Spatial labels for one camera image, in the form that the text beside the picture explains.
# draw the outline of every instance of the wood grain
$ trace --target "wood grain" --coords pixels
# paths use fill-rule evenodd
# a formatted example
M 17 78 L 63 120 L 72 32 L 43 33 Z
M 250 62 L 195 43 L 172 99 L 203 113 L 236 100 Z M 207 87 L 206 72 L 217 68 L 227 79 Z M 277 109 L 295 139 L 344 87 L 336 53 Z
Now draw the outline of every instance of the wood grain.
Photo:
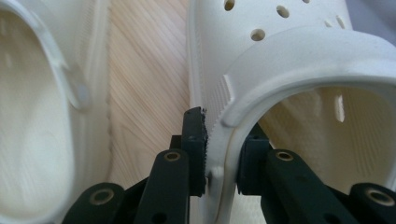
M 187 0 L 114 0 L 109 34 L 112 167 L 125 188 L 147 177 L 189 108 Z

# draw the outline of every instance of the wooden surface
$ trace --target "wooden surface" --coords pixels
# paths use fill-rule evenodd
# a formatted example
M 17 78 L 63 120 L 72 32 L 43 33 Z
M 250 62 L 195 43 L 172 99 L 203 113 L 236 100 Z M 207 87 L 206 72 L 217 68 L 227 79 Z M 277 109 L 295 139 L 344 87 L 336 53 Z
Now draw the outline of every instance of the wooden surface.
M 189 108 L 187 0 L 113 0 L 109 34 L 112 167 L 128 188 L 147 177 Z

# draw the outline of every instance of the white clog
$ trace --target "white clog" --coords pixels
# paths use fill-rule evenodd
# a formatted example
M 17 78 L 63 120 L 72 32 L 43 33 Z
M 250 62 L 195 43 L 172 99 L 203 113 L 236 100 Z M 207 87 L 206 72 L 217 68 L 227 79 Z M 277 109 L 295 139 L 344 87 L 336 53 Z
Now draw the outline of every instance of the white clog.
M 345 1 L 191 0 L 188 51 L 191 107 L 207 111 L 204 223 L 263 222 L 260 199 L 234 200 L 257 122 L 336 189 L 395 189 L 396 48 L 353 31 Z
M 0 0 L 0 223 L 58 223 L 105 180 L 108 1 Z

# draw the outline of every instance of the metal screw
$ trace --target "metal screw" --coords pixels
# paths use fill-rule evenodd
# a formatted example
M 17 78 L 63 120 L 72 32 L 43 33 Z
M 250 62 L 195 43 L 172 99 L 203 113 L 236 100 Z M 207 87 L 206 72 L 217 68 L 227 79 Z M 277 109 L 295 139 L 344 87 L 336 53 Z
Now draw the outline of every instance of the metal screw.
M 288 152 L 280 151 L 276 153 L 278 159 L 282 161 L 292 161 L 294 160 L 293 156 L 291 156 Z
M 168 152 L 165 154 L 165 159 L 167 161 L 178 161 L 180 159 L 180 154 L 178 152 Z
M 90 197 L 90 203 L 93 205 L 101 205 L 110 202 L 114 197 L 112 189 L 99 189 L 94 192 Z
M 379 203 L 384 206 L 393 206 L 395 204 L 395 201 L 388 194 L 377 189 L 367 189 L 366 195 L 375 203 Z

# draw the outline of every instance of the white shoe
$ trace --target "white shoe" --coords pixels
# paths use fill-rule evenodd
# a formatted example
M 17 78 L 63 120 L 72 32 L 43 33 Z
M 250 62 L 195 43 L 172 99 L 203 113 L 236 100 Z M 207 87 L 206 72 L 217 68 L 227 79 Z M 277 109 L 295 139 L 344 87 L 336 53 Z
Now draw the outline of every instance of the white shoe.
M 260 199 L 233 201 L 257 122 L 336 189 L 396 187 L 396 48 L 352 31 L 344 1 L 191 0 L 188 50 L 191 107 L 207 111 L 204 223 L 263 222 Z
M 107 7 L 0 0 L 0 223 L 57 223 L 105 180 Z

